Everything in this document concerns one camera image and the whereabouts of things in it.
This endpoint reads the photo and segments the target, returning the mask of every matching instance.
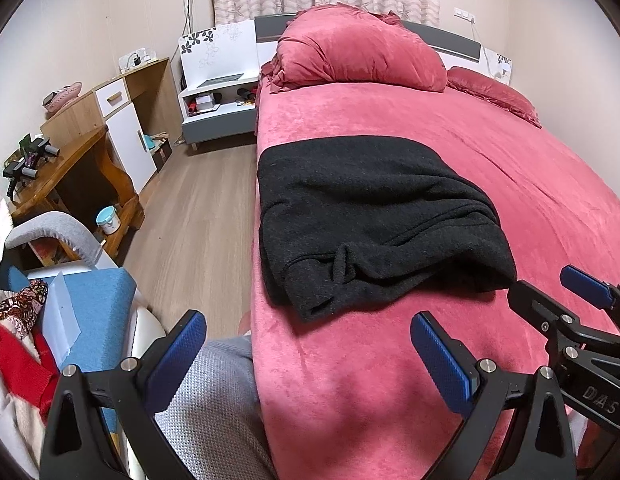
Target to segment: blue gripper pad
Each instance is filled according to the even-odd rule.
[[[610,288],[572,265],[561,269],[561,284],[597,308],[610,308],[614,302]]]
[[[148,376],[144,407],[151,415],[164,412],[206,340],[206,318],[197,312],[168,347]]]
[[[412,318],[410,339],[448,409],[468,418],[474,393],[471,380],[422,313]]]

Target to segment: pink bedsheet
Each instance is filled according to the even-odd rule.
[[[362,134],[407,137],[436,150],[493,200],[519,278],[574,310],[583,324],[612,329],[604,314],[562,288],[559,272],[574,264],[620,282],[620,201],[549,132],[450,88],[261,89],[259,154],[283,142]],[[477,358],[520,372],[546,363],[544,338],[508,308],[504,290],[470,297],[417,290],[377,312],[302,325],[268,302],[260,265],[255,243],[254,365],[281,480],[404,480],[427,471],[460,419],[410,343],[410,320],[420,310],[430,310]]]

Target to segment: chair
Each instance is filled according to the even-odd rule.
[[[81,260],[24,274],[6,254],[0,265],[0,290],[17,292],[29,280],[41,278],[50,283],[63,273],[81,334],[61,369],[76,364],[86,372],[108,370],[123,357],[141,357],[155,339],[165,336],[132,277],[117,267],[91,232],[70,215],[52,211],[24,222],[10,232],[5,247],[15,248],[41,237],[63,241]],[[130,476],[145,478],[125,436],[117,429],[114,411],[104,410],[104,416],[109,430],[120,436],[120,450]]]

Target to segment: white paper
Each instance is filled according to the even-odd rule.
[[[43,307],[41,331],[48,346],[50,346],[56,365],[60,367],[61,363],[70,355],[72,345],[81,333],[74,315],[70,293],[61,272],[48,287],[48,297]]]

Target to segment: blue cushion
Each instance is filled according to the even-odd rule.
[[[11,290],[19,292],[30,284],[25,274],[14,266],[8,253],[4,253],[4,257],[0,263],[0,290]]]
[[[46,278],[51,283],[54,278]],[[76,364],[84,372],[109,370],[123,357],[135,280],[125,269],[101,269],[64,276],[81,334],[61,365]],[[104,410],[110,431],[116,431],[113,410]]]

